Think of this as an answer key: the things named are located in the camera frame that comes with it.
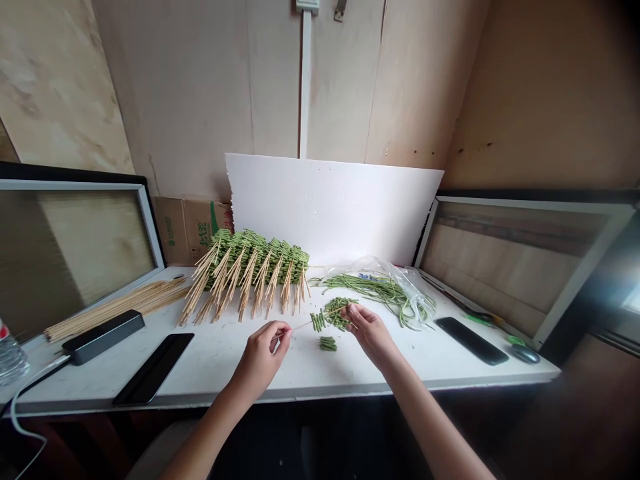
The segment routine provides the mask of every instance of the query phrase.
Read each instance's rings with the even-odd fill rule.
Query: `long green bean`
[[[401,327],[408,327],[412,330],[417,330],[410,324],[410,320],[416,318],[409,299],[400,285],[398,285],[398,283],[390,276],[376,277],[373,275],[360,274],[356,277],[354,275],[347,275],[343,273],[342,275],[336,275],[324,281],[318,277],[312,278],[311,281],[316,281],[316,285],[324,285],[327,287],[324,290],[323,295],[330,289],[346,288],[358,292],[368,300],[383,303],[386,308],[388,308],[388,310],[398,318]],[[432,306],[435,310],[435,301],[426,295],[422,295],[422,297],[426,304]],[[429,317],[426,308],[422,304],[417,303],[417,309],[418,318],[416,320],[418,323],[425,323]]]

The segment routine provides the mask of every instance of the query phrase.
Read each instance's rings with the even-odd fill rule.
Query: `black phone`
[[[146,405],[153,400],[192,338],[192,333],[168,335],[140,370],[120,390],[112,405],[116,407]]]
[[[450,334],[463,347],[489,365],[506,362],[509,357],[502,350],[494,347],[476,332],[467,328],[453,317],[441,318],[435,321],[438,326]]]

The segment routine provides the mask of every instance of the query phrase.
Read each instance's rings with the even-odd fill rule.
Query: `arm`
[[[393,342],[384,322],[362,305],[341,312],[349,331],[391,387],[436,479],[494,479]]]
[[[161,480],[207,478],[233,428],[278,372],[292,332],[285,322],[271,321],[249,337],[231,380],[162,472]]]

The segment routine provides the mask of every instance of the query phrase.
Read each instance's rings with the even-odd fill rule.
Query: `white conduit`
[[[307,159],[307,130],[309,128],[309,93],[311,90],[311,12],[302,12],[302,66],[300,72],[300,145],[298,157]]]

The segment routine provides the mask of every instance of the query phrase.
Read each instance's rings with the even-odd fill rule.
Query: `hand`
[[[289,350],[292,332],[288,323],[270,321],[247,340],[245,351],[228,386],[249,406],[258,400],[278,372]],[[281,333],[283,335],[279,339],[274,338]]]
[[[403,358],[385,323],[374,312],[358,303],[350,303],[340,311],[340,315],[352,322],[347,330],[354,334],[362,350],[383,375]]]

